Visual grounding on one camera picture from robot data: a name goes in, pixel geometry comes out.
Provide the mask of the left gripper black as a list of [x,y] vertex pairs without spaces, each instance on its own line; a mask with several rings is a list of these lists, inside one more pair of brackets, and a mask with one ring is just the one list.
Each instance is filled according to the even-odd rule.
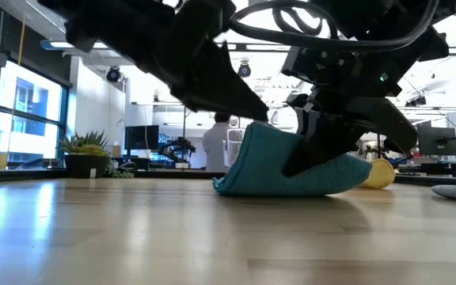
[[268,118],[267,105],[234,71],[221,30],[219,7],[67,7],[66,39],[89,51],[99,40],[143,71],[171,85],[188,109],[253,120]]

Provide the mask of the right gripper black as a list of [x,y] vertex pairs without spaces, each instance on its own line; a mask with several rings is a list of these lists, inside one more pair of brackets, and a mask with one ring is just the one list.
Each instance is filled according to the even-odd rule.
[[408,153],[416,145],[416,129],[387,99],[401,92],[397,83],[403,74],[389,53],[291,50],[286,75],[313,88],[286,99],[297,114],[302,138],[283,174],[292,177],[354,151],[365,131],[384,135],[392,151]]

